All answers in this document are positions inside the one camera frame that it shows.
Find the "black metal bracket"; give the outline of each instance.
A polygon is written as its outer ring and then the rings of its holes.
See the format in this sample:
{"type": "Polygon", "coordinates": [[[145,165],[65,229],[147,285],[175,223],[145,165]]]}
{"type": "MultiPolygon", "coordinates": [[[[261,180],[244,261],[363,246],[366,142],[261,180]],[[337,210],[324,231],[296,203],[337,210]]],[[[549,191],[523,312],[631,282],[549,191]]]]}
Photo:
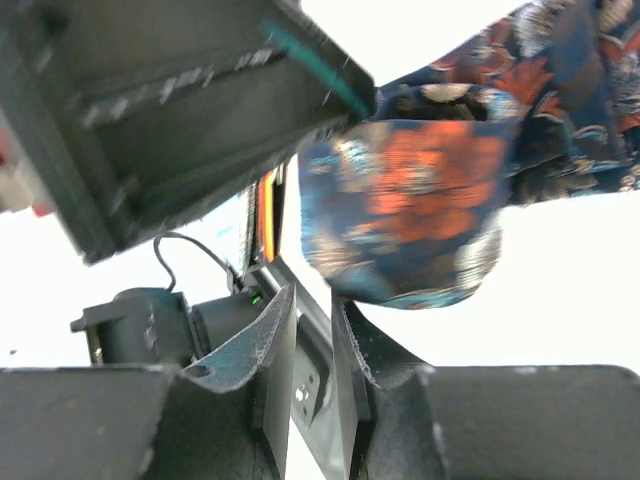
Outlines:
{"type": "Polygon", "coordinates": [[[282,480],[295,312],[295,287],[286,286],[183,371],[0,371],[2,478],[282,480]]]}
{"type": "Polygon", "coordinates": [[[350,479],[640,478],[640,381],[613,366],[439,367],[334,296],[350,479]]]}
{"type": "Polygon", "coordinates": [[[265,298],[281,285],[296,287],[298,333],[291,417],[325,478],[344,480],[329,317],[282,258],[249,273],[245,281],[259,286],[265,298]]]}

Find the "blue patterned cloth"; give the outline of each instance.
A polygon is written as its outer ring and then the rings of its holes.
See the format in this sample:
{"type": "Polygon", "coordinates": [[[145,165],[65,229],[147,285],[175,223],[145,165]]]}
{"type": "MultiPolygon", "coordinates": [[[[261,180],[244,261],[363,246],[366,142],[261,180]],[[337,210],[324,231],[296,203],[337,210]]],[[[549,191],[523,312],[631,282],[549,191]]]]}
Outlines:
{"type": "Polygon", "coordinates": [[[470,297],[506,205],[640,188],[640,0],[535,0],[300,152],[302,248],[346,298],[470,297]]]}

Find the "screw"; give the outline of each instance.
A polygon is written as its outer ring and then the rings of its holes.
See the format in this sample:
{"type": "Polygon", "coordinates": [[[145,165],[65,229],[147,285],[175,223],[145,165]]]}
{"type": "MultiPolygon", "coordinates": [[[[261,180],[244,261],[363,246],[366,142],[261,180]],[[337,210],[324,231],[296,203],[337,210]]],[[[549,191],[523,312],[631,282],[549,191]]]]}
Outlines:
{"type": "Polygon", "coordinates": [[[98,347],[95,349],[95,351],[93,352],[93,356],[96,359],[96,362],[98,362],[99,364],[102,364],[102,348],[98,347]]]}
{"type": "Polygon", "coordinates": [[[309,390],[307,390],[307,386],[302,385],[296,388],[295,397],[296,397],[296,400],[299,402],[304,402],[307,398],[309,398],[309,390]]]}

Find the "fabric scarf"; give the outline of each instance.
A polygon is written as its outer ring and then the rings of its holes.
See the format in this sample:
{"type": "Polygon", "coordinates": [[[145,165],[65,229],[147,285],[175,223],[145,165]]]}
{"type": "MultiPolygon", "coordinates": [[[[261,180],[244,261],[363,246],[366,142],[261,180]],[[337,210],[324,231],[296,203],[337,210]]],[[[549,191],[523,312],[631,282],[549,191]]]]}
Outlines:
{"type": "Polygon", "coordinates": [[[507,205],[640,188],[640,1],[535,0],[298,155],[306,259],[340,295],[470,297],[507,205]]]}

